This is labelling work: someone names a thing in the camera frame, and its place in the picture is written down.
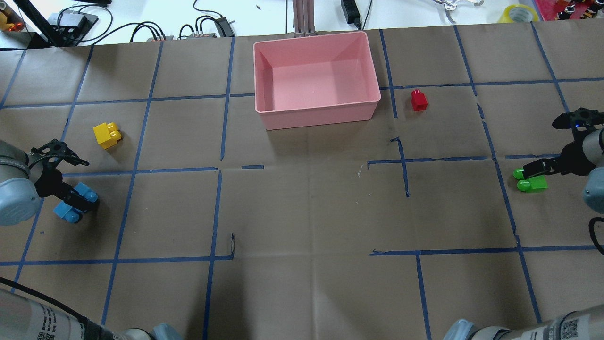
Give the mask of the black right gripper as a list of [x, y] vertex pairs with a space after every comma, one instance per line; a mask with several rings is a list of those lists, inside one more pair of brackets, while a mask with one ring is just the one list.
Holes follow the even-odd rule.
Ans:
[[522, 178], [572, 173], [587, 176], [603, 164], [604, 115], [598, 110], [578, 108], [565, 112], [552, 122], [555, 129], [571, 129], [573, 141], [563, 147], [558, 158], [541, 158], [522, 166]]

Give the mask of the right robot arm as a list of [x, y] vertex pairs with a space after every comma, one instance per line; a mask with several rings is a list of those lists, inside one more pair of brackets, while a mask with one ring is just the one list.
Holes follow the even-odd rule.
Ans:
[[515, 171], [514, 177], [526, 182], [533, 177], [554, 174], [587, 176], [583, 201], [593, 211], [603, 213], [603, 122], [604, 115], [601, 112], [586, 108], [557, 116], [552, 126], [555, 129], [571, 129], [572, 142], [564, 146], [557, 157], [537, 159], [522, 166]]

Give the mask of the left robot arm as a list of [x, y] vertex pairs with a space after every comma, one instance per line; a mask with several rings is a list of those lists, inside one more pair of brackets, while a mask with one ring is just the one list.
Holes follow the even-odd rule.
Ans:
[[0, 143], [0, 211], [1, 225], [13, 226], [33, 217], [41, 199], [55, 196], [61, 202], [54, 209], [58, 217], [71, 223], [99, 208], [97, 192], [78, 183], [74, 187], [63, 181], [60, 162], [88, 166], [66, 143], [57, 139], [30, 152], [6, 141]]

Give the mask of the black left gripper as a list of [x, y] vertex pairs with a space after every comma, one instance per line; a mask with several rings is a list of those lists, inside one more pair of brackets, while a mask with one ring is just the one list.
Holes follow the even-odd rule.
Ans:
[[69, 210], [74, 213], [87, 213], [99, 208], [99, 195], [92, 189], [78, 192], [63, 181], [58, 166], [66, 161], [72, 166], [89, 166], [89, 162], [80, 158], [65, 142], [53, 139], [28, 153], [28, 168], [39, 176], [33, 181], [40, 197], [56, 196], [68, 201]]

